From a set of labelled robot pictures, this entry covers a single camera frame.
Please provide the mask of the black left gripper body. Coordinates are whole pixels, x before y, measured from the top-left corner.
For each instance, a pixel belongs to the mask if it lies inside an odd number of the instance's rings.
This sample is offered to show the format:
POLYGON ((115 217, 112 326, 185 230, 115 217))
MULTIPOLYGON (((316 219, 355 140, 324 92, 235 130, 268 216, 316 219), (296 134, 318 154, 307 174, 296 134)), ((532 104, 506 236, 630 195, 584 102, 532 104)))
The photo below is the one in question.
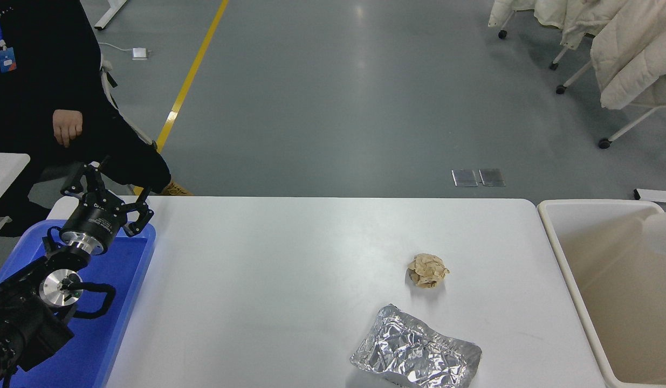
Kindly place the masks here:
POLYGON ((121 216, 124 204, 118 197, 83 196, 62 226, 60 239, 69 245, 77 235, 86 235, 96 239, 99 246, 110 246, 125 223, 121 216))

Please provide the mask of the blue-badge person's left hand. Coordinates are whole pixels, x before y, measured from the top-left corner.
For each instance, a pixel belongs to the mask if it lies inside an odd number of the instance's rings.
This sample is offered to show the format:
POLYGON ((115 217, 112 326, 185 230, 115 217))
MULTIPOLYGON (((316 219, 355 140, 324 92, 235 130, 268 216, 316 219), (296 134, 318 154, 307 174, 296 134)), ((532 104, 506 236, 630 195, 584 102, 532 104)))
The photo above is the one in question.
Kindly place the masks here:
POLYGON ((83 133, 83 113, 78 110, 56 109, 52 113, 53 135, 56 142, 68 148, 83 133))

